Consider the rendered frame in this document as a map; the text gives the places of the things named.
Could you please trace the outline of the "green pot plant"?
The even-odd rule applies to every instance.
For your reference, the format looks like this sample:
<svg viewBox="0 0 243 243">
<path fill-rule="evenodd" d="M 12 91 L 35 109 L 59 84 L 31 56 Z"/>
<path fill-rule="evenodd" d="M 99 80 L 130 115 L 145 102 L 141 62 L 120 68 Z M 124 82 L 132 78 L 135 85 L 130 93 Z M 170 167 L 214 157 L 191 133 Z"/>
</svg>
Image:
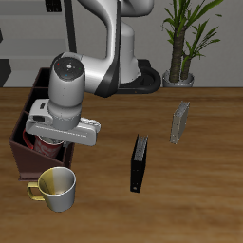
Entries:
<svg viewBox="0 0 243 243">
<path fill-rule="evenodd" d="M 195 26 L 195 22 L 223 0 L 212 0 L 209 3 L 202 0 L 195 9 L 190 8 L 191 2 L 192 0 L 173 0 L 173 11 L 165 9 L 169 18 L 163 21 L 162 28 L 165 23 L 172 28 L 166 29 L 166 32 L 173 49 L 170 69 L 162 75 L 163 87 L 192 87 L 195 81 L 194 75 L 190 73 L 192 60 L 203 57 L 203 48 L 219 42 L 219 39 L 214 39 L 217 27 L 203 36 L 208 20 L 198 26 Z"/>
</svg>

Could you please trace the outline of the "red mug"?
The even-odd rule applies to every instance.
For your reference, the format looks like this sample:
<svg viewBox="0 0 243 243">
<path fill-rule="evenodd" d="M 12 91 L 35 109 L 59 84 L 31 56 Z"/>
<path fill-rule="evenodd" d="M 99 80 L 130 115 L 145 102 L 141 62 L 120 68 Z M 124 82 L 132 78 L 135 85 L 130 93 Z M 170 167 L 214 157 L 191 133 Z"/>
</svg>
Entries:
<svg viewBox="0 0 243 243">
<path fill-rule="evenodd" d="M 23 140 L 29 149 L 42 155 L 48 156 L 52 159 L 57 157 L 64 144 L 62 140 L 56 140 L 42 136 L 35 136 L 34 143 L 31 143 L 26 131 L 23 131 Z"/>
</svg>

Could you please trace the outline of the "grey standing book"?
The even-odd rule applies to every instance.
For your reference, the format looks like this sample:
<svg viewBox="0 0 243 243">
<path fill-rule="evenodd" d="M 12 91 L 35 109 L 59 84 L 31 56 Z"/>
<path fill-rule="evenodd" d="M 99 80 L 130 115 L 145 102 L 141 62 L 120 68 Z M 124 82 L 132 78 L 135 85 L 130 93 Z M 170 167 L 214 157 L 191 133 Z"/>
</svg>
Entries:
<svg viewBox="0 0 243 243">
<path fill-rule="evenodd" d="M 190 103 L 181 102 L 173 115 L 170 142 L 177 144 L 187 122 Z"/>
</svg>

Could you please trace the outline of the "white and yellow mug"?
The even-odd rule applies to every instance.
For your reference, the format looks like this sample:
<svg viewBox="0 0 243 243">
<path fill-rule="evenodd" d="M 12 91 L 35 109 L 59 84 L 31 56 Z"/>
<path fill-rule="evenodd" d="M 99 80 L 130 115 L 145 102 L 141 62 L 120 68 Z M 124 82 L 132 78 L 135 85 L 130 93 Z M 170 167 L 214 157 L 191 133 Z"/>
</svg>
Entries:
<svg viewBox="0 0 243 243">
<path fill-rule="evenodd" d="M 38 181 L 27 185 L 28 196 L 35 201 L 44 201 L 56 212 L 68 210 L 75 200 L 76 176 L 66 167 L 53 167 L 42 173 Z"/>
</svg>

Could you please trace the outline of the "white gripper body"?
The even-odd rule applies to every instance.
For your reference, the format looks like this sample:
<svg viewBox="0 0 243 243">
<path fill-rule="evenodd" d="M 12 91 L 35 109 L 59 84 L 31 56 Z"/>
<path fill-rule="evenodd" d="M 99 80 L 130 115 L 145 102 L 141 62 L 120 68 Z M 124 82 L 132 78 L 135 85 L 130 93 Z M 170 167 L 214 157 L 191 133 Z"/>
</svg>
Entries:
<svg viewBox="0 0 243 243">
<path fill-rule="evenodd" d="M 51 141 L 73 142 L 93 146 L 101 125 L 95 120 L 81 118 L 73 129 L 62 130 L 55 128 L 50 116 L 29 116 L 26 123 L 26 132 L 31 135 L 48 138 Z"/>
</svg>

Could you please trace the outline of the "dark brown desk caddy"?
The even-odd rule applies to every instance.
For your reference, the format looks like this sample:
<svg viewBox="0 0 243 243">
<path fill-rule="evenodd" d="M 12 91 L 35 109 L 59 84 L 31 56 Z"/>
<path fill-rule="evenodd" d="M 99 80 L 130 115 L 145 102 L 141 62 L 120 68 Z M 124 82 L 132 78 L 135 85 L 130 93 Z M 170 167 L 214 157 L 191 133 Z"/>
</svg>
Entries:
<svg viewBox="0 0 243 243">
<path fill-rule="evenodd" d="M 71 168 L 74 152 L 74 143 L 62 147 L 56 159 L 48 158 L 27 147 L 23 140 L 23 131 L 26 127 L 29 111 L 37 99 L 48 98 L 49 68 L 41 68 L 30 90 L 28 99 L 19 116 L 9 138 L 9 145 L 14 156 L 20 181 L 37 181 L 47 169 L 56 166 Z"/>
</svg>

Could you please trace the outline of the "black standing book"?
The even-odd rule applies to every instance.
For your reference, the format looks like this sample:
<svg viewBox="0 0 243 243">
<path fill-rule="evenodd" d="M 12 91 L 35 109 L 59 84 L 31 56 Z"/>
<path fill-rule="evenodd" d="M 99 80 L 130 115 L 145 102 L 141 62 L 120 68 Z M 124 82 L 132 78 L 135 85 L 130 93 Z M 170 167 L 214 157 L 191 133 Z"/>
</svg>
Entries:
<svg viewBox="0 0 243 243">
<path fill-rule="evenodd" d="M 139 193 L 142 185 L 143 175 L 146 166 L 147 136 L 137 135 L 133 154 L 131 157 L 130 170 L 130 191 Z"/>
</svg>

